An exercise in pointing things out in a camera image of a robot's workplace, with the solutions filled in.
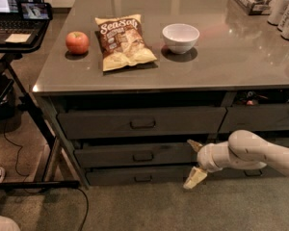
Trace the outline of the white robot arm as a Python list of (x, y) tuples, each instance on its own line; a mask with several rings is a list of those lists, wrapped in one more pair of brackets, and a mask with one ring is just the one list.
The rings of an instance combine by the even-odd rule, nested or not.
[(227, 141), (202, 145), (193, 140), (188, 144), (197, 153), (197, 167), (192, 167), (183, 188), (190, 190), (208, 173), (226, 167), (247, 170), (270, 166), (289, 177), (289, 148), (265, 141), (247, 130), (233, 132)]

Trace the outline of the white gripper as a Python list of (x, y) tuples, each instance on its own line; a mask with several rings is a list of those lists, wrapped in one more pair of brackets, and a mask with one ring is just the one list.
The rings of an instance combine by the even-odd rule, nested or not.
[(190, 190), (207, 177), (206, 171), (220, 171), (228, 165), (229, 150), (227, 142), (209, 143), (204, 146), (193, 140), (187, 140), (187, 143), (197, 152), (197, 162), (201, 167), (192, 167), (183, 185), (184, 189)]

